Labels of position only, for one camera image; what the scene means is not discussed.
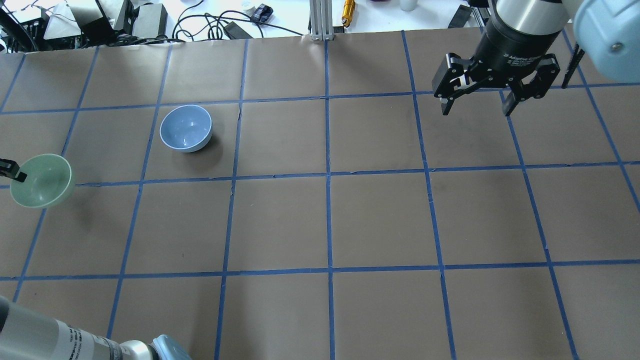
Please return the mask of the black adaptive gripper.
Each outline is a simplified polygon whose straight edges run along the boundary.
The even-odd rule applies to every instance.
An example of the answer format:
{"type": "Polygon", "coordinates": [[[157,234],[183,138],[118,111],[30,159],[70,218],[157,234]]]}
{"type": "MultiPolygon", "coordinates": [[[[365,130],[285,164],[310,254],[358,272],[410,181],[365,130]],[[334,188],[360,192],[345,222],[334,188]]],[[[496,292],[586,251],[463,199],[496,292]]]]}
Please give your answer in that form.
{"type": "Polygon", "coordinates": [[[503,101],[506,117],[519,103],[543,98],[560,73],[556,56],[546,55],[559,33],[519,32],[500,17],[492,16],[473,57],[465,59],[449,52],[439,65],[432,79],[432,91],[439,99],[442,115],[450,114],[457,98],[487,88],[493,80],[507,81],[510,88],[503,101]],[[521,79],[534,70],[530,82],[523,83],[521,79]]]}

